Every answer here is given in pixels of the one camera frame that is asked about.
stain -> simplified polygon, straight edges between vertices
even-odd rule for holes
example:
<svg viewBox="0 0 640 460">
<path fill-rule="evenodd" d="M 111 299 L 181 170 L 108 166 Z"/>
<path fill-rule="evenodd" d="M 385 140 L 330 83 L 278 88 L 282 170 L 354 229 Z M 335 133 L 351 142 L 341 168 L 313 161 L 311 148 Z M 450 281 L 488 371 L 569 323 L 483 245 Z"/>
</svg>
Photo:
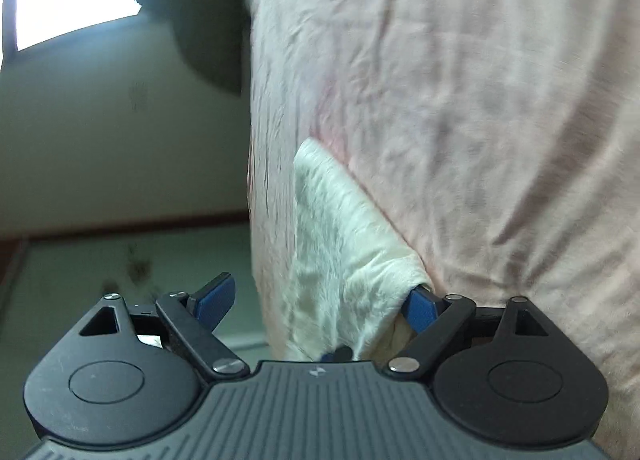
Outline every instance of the stain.
<svg viewBox="0 0 640 460">
<path fill-rule="evenodd" d="M 153 263 L 150 259 L 138 257 L 136 255 L 136 250 L 135 245 L 129 245 L 127 274 L 134 285 L 140 285 L 151 278 Z"/>
<path fill-rule="evenodd" d="M 162 289 L 158 285 L 151 285 L 146 293 L 146 300 L 149 303 L 155 303 L 162 296 Z"/>
<path fill-rule="evenodd" d="M 102 295 L 120 293 L 120 287 L 113 279 L 105 279 L 102 283 Z"/>
<path fill-rule="evenodd" d="M 129 87 L 129 101 L 133 111 L 146 110 L 148 88 L 146 82 L 134 82 Z"/>
</svg>

white fabric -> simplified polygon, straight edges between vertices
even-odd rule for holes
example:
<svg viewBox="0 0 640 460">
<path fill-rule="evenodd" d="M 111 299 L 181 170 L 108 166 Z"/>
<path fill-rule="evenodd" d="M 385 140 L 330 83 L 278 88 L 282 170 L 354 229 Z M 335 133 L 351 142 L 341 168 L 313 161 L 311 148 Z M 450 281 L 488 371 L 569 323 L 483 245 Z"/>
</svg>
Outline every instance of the white fabric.
<svg viewBox="0 0 640 460">
<path fill-rule="evenodd" d="M 404 299 L 419 284 L 431 286 L 420 257 L 317 141 L 300 146 L 294 175 L 287 359 L 317 361 L 339 345 L 354 360 L 393 356 L 411 337 L 398 316 Z"/>
</svg>

blue pad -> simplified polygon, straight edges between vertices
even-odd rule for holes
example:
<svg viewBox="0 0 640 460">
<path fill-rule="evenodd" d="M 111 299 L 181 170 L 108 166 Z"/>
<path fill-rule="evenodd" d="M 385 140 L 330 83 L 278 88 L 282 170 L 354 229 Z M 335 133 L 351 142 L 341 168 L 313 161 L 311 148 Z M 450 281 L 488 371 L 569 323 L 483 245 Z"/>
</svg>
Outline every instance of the blue pad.
<svg viewBox="0 0 640 460">
<path fill-rule="evenodd" d="M 236 302 L 236 282 L 231 274 L 220 274 L 192 297 L 194 318 L 212 332 Z"/>
<path fill-rule="evenodd" d="M 423 286 L 417 286 L 409 293 L 400 313 L 418 334 L 438 318 L 442 300 Z"/>
</svg>

baseboard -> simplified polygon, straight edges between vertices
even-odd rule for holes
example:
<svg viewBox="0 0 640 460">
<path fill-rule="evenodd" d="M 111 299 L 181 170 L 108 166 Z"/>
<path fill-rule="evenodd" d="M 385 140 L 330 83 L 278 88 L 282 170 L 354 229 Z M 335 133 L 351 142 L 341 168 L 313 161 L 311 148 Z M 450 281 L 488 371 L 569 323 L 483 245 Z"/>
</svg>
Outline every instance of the baseboard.
<svg viewBox="0 0 640 460">
<path fill-rule="evenodd" d="M 197 229 L 201 227 L 217 227 L 223 225 L 235 225 L 247 223 L 249 211 L 232 211 L 211 215 L 197 215 L 192 217 L 163 218 L 160 220 L 132 221 L 128 223 L 115 223 L 113 225 L 100 225 L 97 227 L 82 227 L 62 229 L 48 233 L 30 234 L 33 242 L 56 241 L 60 239 L 77 239 L 81 237 L 114 236 L 119 234 L 152 233 L 158 231 L 173 231 L 181 229 Z"/>
</svg>

circular cap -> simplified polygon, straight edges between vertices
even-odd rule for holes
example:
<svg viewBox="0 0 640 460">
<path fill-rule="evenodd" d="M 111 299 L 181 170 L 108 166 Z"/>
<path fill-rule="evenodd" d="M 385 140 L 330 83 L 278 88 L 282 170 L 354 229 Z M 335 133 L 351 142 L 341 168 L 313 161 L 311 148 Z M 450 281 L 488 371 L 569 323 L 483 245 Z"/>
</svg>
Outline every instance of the circular cap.
<svg viewBox="0 0 640 460">
<path fill-rule="evenodd" d="M 69 380 L 69 389 L 86 402 L 114 404 L 134 396 L 144 383 L 144 374 L 133 364 L 103 361 L 76 371 Z"/>
<path fill-rule="evenodd" d="M 240 359 L 224 358 L 213 363 L 211 369 L 220 375 L 235 375 L 244 370 L 245 366 Z"/>
<path fill-rule="evenodd" d="M 389 369 L 398 374 L 412 374 L 420 368 L 420 363 L 412 357 L 396 357 L 389 361 Z"/>
<path fill-rule="evenodd" d="M 508 361 L 489 372 L 489 385 L 495 393 L 514 402 L 542 402 L 562 389 L 562 377 L 545 364 Z"/>
</svg>

